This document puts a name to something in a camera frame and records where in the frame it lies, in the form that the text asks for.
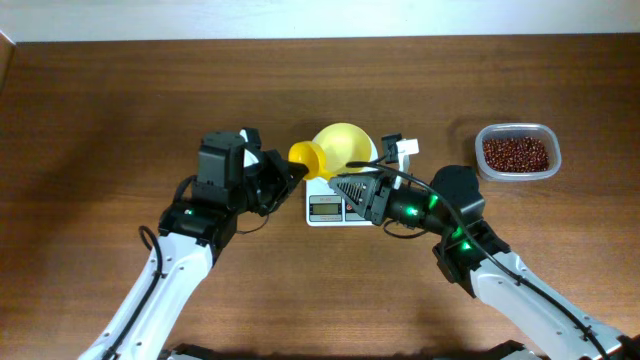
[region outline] wooden table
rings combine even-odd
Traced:
[[[551,127],[560,172],[481,181],[485,216],[550,285],[640,332],[640,36],[428,37],[19,44],[0,98],[0,357],[73,358],[100,334],[148,252],[200,138],[259,128],[286,154],[340,121],[377,143],[417,137],[430,180],[473,165],[483,127]],[[391,355],[530,341],[447,283],[438,238],[317,229],[296,190],[236,236],[167,346]],[[240,226],[260,218],[244,215]]]

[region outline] white backdrop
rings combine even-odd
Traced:
[[[0,0],[12,40],[640,31],[640,0]]]

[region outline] kitchen scale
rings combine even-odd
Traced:
[[[371,143],[371,158],[369,161],[378,158],[378,150],[369,138]],[[375,170],[364,168],[362,171]],[[358,215],[351,205],[345,204],[344,200],[335,191],[331,190],[327,180],[317,177],[306,181],[306,219],[309,226],[367,226],[372,225],[371,221],[366,221]]]

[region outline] yellow cup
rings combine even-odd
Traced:
[[[313,141],[294,144],[289,149],[289,161],[307,166],[305,180],[319,176],[328,181],[337,174],[360,171],[347,168],[347,163],[369,161],[371,151],[367,133],[355,125],[337,123],[324,128]]]

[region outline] robotic arm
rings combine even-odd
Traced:
[[[255,129],[204,137],[198,175],[178,187],[159,238],[147,231],[154,248],[140,277],[81,360],[158,357],[184,304],[236,233],[238,215],[276,211],[307,173],[260,147]],[[189,185],[192,197],[185,199]]]
[[[332,178],[329,186],[338,195],[366,220],[384,223],[385,231],[397,222],[424,229],[418,234],[441,235],[433,253],[447,280],[507,316],[550,358],[640,356],[628,337],[562,297],[498,238],[482,217],[485,201],[471,168],[444,167],[427,185],[379,164],[352,165],[382,171]],[[396,177],[409,183],[397,186]]]

